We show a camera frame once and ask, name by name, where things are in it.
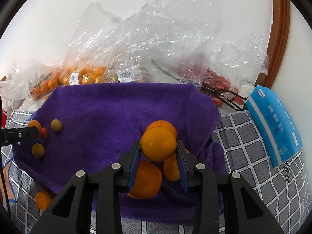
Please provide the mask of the oval orange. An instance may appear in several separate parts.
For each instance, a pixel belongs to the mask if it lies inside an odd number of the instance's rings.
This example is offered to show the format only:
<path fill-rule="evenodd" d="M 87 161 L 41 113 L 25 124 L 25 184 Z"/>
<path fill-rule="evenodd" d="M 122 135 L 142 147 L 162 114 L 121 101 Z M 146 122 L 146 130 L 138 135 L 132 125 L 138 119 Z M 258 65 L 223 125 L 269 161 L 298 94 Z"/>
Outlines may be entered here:
<path fill-rule="evenodd" d="M 175 182 L 180 180 L 179 168 L 176 159 L 176 154 L 172 155 L 163 163 L 163 173 L 168 181 Z"/>

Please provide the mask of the clear bag of oranges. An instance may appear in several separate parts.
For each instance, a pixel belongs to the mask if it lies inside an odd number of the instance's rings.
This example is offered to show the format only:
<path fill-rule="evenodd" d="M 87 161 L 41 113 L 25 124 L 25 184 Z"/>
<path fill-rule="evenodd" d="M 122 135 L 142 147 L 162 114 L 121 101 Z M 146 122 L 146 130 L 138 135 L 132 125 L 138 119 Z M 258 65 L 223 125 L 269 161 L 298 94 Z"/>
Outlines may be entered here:
<path fill-rule="evenodd" d="M 222 26 L 221 0 L 93 2 L 73 34 L 60 82 L 185 83 L 199 87 Z"/>

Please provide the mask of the large orange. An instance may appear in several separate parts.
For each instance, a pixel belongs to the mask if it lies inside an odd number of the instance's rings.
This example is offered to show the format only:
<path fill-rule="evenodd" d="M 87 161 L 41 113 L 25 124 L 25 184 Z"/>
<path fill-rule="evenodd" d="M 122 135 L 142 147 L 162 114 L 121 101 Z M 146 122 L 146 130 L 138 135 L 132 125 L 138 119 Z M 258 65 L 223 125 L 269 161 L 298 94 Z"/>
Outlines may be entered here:
<path fill-rule="evenodd" d="M 146 132 L 152 128 L 155 127 L 164 127 L 168 130 L 170 130 L 170 132 L 173 134 L 174 137 L 177 137 L 177 130 L 175 128 L 175 126 L 171 123 L 169 123 L 168 121 L 165 120 L 158 120 L 158 121 L 154 121 L 151 124 L 149 124 L 146 128 Z"/>
<path fill-rule="evenodd" d="M 128 195 L 139 200 L 151 199 L 158 194 L 161 184 L 161 171 L 151 162 L 140 161 L 134 186 Z"/>

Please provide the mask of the blue tissue pack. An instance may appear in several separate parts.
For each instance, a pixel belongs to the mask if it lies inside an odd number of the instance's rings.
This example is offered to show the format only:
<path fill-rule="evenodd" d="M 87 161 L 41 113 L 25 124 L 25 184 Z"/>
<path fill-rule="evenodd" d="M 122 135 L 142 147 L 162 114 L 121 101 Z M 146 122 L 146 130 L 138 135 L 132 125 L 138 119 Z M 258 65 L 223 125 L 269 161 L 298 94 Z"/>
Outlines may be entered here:
<path fill-rule="evenodd" d="M 261 133 L 274 168 L 301 150 L 302 141 L 298 129 L 274 91 L 256 86 L 245 105 Z"/>

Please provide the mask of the black glasses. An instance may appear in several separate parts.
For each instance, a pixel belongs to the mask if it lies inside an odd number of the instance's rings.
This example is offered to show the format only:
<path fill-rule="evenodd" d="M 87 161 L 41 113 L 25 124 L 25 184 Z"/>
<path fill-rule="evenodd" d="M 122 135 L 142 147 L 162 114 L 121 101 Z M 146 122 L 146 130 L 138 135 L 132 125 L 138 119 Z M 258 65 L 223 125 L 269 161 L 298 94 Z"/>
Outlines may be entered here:
<path fill-rule="evenodd" d="M 192 81 L 186 77 L 180 76 L 175 70 L 165 68 L 159 62 L 151 60 L 153 66 L 157 68 L 162 77 L 170 78 L 169 83 L 187 83 L 194 84 L 199 87 L 199 82 Z M 246 98 L 238 94 L 238 89 L 232 87 L 230 82 L 224 77 L 217 75 L 212 70 L 208 69 L 205 74 L 204 81 L 201 84 L 200 92 L 210 96 L 212 101 L 217 107 L 221 107 L 223 104 L 229 106 L 234 110 L 245 110 Z"/>

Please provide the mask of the brown wooden door frame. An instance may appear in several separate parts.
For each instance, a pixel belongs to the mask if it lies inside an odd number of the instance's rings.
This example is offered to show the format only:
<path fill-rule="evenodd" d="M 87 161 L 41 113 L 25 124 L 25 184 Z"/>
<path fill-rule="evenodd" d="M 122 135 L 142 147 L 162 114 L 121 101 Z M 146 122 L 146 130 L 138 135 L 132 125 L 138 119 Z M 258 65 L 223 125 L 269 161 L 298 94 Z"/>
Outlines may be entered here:
<path fill-rule="evenodd" d="M 272 0 L 273 22 L 268 43 L 268 74 L 258 76 L 256 85 L 271 88 L 284 58 L 290 29 L 290 0 Z"/>

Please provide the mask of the red paper bag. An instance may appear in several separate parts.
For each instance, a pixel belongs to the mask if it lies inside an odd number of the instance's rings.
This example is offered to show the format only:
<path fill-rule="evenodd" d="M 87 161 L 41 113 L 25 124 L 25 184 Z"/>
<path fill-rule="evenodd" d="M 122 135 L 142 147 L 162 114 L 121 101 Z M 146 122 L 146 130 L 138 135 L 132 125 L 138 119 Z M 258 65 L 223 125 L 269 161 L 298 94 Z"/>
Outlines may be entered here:
<path fill-rule="evenodd" d="M 7 112 L 2 109 L 2 128 L 5 128 L 7 121 Z"/>

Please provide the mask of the grey checked tablecloth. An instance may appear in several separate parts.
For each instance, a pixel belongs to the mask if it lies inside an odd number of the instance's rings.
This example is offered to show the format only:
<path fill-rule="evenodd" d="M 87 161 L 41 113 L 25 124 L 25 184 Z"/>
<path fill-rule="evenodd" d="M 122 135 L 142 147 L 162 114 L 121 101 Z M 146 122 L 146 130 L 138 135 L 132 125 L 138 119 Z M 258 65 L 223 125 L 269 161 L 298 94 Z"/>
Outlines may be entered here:
<path fill-rule="evenodd" d="M 229 171 L 239 172 L 264 201 L 285 233 L 297 233 L 311 213 L 304 159 L 300 153 L 273 168 L 249 112 L 221 116 L 213 139 L 224 148 Z M 13 161 L 11 146 L 1 150 L 5 173 L 13 191 L 11 217 L 22 233 L 29 233 L 41 211 L 35 195 L 41 191 Z"/>

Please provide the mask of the purple towel covered tray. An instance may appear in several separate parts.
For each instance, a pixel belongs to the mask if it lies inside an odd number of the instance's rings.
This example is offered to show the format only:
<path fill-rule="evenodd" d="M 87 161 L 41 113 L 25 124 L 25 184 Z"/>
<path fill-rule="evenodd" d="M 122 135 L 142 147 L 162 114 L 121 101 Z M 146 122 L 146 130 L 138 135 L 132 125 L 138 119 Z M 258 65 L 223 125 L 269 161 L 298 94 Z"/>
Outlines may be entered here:
<path fill-rule="evenodd" d="M 198 161 L 225 174 L 224 150 L 211 137 L 220 113 L 208 95 L 193 85 L 165 83 L 101 83 L 56 88 L 34 117 L 48 127 L 58 119 L 63 129 L 39 140 L 13 145 L 14 161 L 39 185 L 58 193 L 78 170 L 101 171 L 117 162 L 157 120 L 173 124 L 177 138 Z"/>

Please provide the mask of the clear bag of tomatoes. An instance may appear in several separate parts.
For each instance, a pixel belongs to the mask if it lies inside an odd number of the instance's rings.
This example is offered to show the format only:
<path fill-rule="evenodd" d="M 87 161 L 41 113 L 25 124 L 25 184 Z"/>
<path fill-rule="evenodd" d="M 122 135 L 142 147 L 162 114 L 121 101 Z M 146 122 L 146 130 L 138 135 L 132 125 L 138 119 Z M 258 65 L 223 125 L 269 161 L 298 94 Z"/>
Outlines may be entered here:
<path fill-rule="evenodd" d="M 264 35 L 252 33 L 234 42 L 220 42 L 180 66 L 178 75 L 199 82 L 204 81 L 207 70 L 227 79 L 239 91 L 246 83 L 254 83 L 261 74 L 268 74 L 268 56 Z"/>

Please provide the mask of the green longan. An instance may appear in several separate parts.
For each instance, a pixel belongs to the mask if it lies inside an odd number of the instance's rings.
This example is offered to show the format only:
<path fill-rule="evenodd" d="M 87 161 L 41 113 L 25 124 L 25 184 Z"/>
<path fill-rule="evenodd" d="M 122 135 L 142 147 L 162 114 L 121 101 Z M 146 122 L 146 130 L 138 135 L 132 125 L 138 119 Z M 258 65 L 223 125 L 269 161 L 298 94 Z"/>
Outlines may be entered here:
<path fill-rule="evenodd" d="M 32 152 L 32 155 L 36 158 L 36 159 L 39 159 L 41 157 L 44 156 L 45 154 L 45 149 L 43 147 L 43 145 L 39 144 L 39 143 L 36 143 L 32 146 L 32 149 L 31 149 L 31 152 Z"/>
<path fill-rule="evenodd" d="M 63 129 L 63 124 L 58 119 L 52 120 L 50 126 L 51 126 L 51 129 L 54 130 L 55 132 L 59 132 Z"/>

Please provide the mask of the clear bag left oranges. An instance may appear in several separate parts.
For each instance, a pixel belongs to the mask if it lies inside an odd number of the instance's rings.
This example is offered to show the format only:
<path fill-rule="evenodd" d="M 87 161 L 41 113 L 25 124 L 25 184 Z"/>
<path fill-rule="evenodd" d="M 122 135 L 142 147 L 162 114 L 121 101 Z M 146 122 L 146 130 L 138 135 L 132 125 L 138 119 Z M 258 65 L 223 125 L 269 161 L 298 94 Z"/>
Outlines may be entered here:
<path fill-rule="evenodd" d="M 39 99 L 59 85 L 60 65 L 46 66 L 38 60 L 14 62 L 11 73 L 1 82 L 3 111 L 9 116 L 26 99 Z"/>

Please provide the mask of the small orange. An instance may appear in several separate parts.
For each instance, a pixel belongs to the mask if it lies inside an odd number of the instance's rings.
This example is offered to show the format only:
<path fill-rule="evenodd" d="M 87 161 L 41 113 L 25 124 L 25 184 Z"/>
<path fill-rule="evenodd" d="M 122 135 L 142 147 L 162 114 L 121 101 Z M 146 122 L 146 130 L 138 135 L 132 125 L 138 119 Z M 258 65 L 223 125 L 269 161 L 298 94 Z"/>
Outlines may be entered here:
<path fill-rule="evenodd" d="M 39 133 L 41 133 L 41 131 L 42 131 L 41 124 L 38 121 L 34 120 L 34 119 L 29 121 L 27 126 L 28 127 L 36 127 L 38 129 Z"/>
<path fill-rule="evenodd" d="M 177 141 L 167 128 L 154 127 L 143 134 L 140 145 L 142 153 L 148 160 L 163 162 L 174 155 Z"/>

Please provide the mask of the red cherry tomato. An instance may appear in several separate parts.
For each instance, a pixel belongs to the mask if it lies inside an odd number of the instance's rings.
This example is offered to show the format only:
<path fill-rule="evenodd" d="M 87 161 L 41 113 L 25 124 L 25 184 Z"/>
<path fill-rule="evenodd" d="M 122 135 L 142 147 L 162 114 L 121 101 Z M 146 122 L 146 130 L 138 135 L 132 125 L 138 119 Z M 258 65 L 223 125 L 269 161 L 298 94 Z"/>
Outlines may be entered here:
<path fill-rule="evenodd" d="M 41 128 L 41 138 L 42 139 L 49 138 L 49 131 L 45 127 Z"/>

